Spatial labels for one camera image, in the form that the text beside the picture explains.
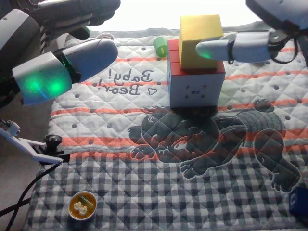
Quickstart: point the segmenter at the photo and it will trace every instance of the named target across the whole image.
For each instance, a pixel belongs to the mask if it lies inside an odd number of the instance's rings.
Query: toy food bowl
[[[68,212],[75,220],[90,219],[97,207],[97,199],[93,193],[82,191],[76,193],[69,202]]]

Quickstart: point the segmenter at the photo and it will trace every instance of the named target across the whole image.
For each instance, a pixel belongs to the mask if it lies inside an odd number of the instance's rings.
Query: blue cube
[[[295,216],[308,215],[308,189],[297,187],[289,194],[289,211]]]

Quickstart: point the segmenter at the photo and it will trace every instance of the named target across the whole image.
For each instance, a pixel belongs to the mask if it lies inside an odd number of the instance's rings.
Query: red and white box
[[[226,71],[223,62],[217,69],[180,68],[179,41],[168,41],[168,86],[170,107],[217,106]]]

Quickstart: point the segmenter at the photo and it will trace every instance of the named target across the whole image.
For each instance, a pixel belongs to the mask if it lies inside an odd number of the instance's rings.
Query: quilted mat
[[[225,63],[217,107],[171,110],[159,33],[137,34],[117,37],[117,60],[53,103],[49,133],[71,158],[37,182],[24,230],[305,230],[288,204],[308,187],[303,55]],[[68,214],[79,191],[98,199],[88,222]]]

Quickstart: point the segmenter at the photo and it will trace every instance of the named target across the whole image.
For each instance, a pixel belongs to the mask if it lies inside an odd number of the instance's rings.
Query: yellow cube
[[[181,69],[217,68],[218,61],[198,55],[196,45],[204,39],[223,36],[219,15],[182,16],[179,53]]]

